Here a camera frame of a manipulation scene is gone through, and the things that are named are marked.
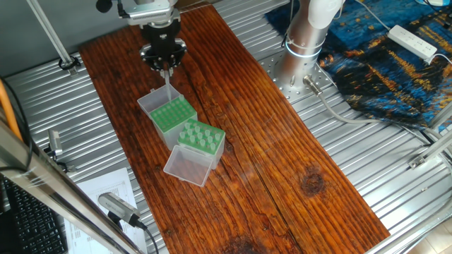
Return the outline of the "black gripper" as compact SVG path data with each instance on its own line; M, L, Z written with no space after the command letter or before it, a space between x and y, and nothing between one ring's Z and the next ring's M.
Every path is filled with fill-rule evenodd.
M165 28L154 28L145 25L141 34L149 44L144 45L140 51L141 60L153 71L164 71L165 62L162 56L169 57L169 75L172 76L174 69L181 63L187 52L184 40L176 38L177 24Z

